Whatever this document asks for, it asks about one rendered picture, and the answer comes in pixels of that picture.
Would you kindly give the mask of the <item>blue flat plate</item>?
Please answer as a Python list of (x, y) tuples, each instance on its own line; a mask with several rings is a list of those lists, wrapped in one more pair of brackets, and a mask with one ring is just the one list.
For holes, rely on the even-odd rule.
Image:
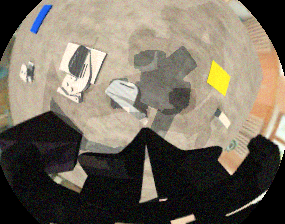
[(36, 32), (36, 34), (37, 34), (37, 31), (40, 30), (41, 23), (44, 22), (46, 15), (48, 15), (50, 8), (52, 8), (53, 6), (50, 6), (50, 4), (48, 4), (48, 6), (42, 6), (42, 7), (44, 7), (44, 8), (42, 8), (42, 10), (40, 11), (40, 14), (38, 14), (38, 16), (36, 18), (37, 20), (36, 20), (36, 22), (33, 23), (32, 30), (30, 30), (33, 32), (33, 34), (34, 34), (34, 32)]

